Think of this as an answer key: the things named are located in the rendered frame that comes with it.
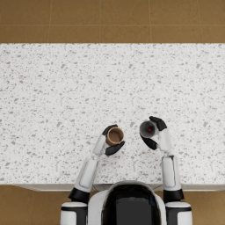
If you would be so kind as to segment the brown cup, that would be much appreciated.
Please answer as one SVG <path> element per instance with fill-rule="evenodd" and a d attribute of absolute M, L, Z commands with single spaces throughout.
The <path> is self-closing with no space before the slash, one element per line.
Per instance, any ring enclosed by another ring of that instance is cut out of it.
<path fill-rule="evenodd" d="M 123 131 L 119 127 L 112 127 L 106 136 L 106 143 L 109 146 L 117 145 L 124 139 Z"/>

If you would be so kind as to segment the grey cup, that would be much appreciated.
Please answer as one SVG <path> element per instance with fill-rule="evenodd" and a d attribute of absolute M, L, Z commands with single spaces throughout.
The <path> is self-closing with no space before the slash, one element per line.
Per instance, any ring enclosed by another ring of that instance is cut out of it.
<path fill-rule="evenodd" d="M 150 120 L 143 121 L 140 125 L 140 134 L 144 138 L 151 138 L 158 134 L 158 128 L 155 122 Z"/>

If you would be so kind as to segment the robot body with dark dome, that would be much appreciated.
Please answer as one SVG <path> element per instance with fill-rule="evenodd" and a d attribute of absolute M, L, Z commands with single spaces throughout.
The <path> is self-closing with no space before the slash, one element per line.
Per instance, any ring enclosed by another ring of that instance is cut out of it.
<path fill-rule="evenodd" d="M 148 185 L 119 182 L 91 197 L 88 225 L 167 225 L 165 205 Z"/>

